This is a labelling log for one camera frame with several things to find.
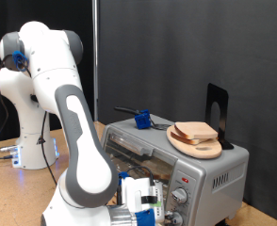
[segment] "blue light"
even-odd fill
[[[54,146],[55,146],[56,158],[58,158],[60,156],[60,153],[57,151],[57,144],[56,144],[55,138],[54,138]]]
[[[14,150],[15,152],[17,151],[17,154],[15,154],[14,155],[14,158],[12,159],[12,161],[13,161],[13,165],[14,166],[21,166],[22,165],[22,155],[21,155],[21,153],[20,153],[20,149],[19,149],[19,146],[17,146],[17,148],[15,148],[15,150]],[[15,158],[18,158],[18,163],[17,164],[15,164],[14,162],[16,161],[16,160],[14,160]]]

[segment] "table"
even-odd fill
[[[101,139],[105,126],[95,122]],[[57,140],[59,159],[51,166],[56,180],[68,168],[69,153],[62,130],[51,131]],[[15,144],[14,139],[0,141],[0,147]],[[0,160],[0,226],[40,226],[41,214],[51,201],[55,184],[48,169],[15,169],[10,160]],[[277,226],[277,220],[242,203],[236,217],[227,220],[232,226]]]

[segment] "black stand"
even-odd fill
[[[220,128],[219,128],[219,142],[223,150],[234,149],[234,146],[225,140],[225,127],[227,106],[229,101],[229,94],[226,90],[219,88],[211,83],[207,86],[207,98],[205,109],[205,122],[210,125],[211,123],[211,110],[212,105],[217,102],[220,107]]]
[[[216,224],[215,226],[230,226],[225,222],[225,219],[222,220],[221,222],[219,222],[218,224]]]

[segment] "toaster oven knob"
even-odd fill
[[[177,188],[171,195],[179,204],[184,204],[187,201],[187,193],[183,188]]]

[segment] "toaster oven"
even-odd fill
[[[151,118],[174,124],[155,115]],[[106,126],[101,144],[118,172],[134,166],[153,172],[163,183],[165,211],[177,212],[182,226],[213,226],[233,218],[241,207],[249,161],[248,151],[241,147],[234,145],[214,159],[194,158],[176,150],[166,131],[139,130],[134,119]],[[141,169],[129,174],[135,179],[149,176]]]

